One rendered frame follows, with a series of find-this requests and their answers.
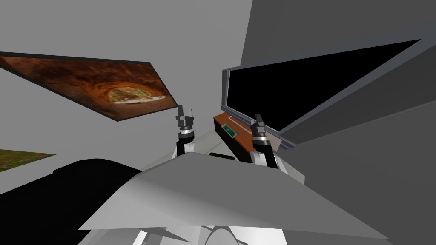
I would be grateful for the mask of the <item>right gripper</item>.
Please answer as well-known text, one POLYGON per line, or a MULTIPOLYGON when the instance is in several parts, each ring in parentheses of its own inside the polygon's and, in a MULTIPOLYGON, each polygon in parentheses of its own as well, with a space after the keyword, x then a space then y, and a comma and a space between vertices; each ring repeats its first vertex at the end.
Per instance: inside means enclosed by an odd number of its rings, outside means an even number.
POLYGON ((250 128, 253 137, 266 137, 265 124, 260 114, 255 115, 256 122, 250 128))

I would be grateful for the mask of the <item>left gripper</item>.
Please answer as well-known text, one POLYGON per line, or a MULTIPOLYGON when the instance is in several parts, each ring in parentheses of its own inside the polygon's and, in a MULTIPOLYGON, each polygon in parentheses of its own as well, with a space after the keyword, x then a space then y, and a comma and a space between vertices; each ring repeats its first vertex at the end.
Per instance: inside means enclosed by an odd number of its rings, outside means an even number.
POLYGON ((190 115, 191 116, 184 116, 184 110, 183 110, 183 106, 182 105, 178 105, 178 112, 177 112, 177 116, 176 121, 178 124, 178 127, 192 127, 193 123, 194 123, 194 117, 193 117, 193 110, 190 109, 190 115))

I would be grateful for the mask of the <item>grey-framed dark window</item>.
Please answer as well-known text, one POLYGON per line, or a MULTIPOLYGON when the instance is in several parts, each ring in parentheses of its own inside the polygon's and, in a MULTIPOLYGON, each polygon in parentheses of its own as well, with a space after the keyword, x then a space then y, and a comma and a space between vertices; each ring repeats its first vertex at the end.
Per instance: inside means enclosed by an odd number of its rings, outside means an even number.
POLYGON ((436 25, 223 70, 222 110, 291 148, 436 100, 436 25))

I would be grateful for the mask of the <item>orange-brown cave picture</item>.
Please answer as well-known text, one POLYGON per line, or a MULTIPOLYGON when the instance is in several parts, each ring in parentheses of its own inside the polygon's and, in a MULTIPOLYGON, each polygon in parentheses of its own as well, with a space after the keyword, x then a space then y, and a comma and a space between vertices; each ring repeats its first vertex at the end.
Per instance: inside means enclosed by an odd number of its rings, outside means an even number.
POLYGON ((0 68, 117 122, 178 106, 149 62, 0 51, 0 68))

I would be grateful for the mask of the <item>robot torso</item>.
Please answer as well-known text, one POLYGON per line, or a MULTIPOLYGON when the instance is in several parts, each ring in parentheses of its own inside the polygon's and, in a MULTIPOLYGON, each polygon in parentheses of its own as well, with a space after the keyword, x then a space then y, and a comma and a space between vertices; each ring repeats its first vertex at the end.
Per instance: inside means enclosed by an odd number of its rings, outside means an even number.
POLYGON ((81 229, 203 225, 386 239, 278 169, 195 152, 134 176, 81 229))

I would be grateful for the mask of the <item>black sofa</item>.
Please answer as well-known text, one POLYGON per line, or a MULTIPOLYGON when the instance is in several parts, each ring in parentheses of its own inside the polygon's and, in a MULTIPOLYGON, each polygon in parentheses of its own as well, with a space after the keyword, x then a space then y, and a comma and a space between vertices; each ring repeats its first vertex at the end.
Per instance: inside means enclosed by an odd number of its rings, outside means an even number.
POLYGON ((78 245, 81 226, 139 173, 104 159, 79 160, 0 194, 0 245, 78 245))

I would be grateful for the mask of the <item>green picture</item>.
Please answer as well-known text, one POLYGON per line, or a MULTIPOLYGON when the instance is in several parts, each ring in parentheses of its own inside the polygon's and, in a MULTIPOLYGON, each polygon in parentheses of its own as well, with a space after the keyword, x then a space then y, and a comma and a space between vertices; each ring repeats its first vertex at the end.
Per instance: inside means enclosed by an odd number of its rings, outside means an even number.
POLYGON ((0 149, 0 172, 51 156, 54 156, 54 154, 0 149))

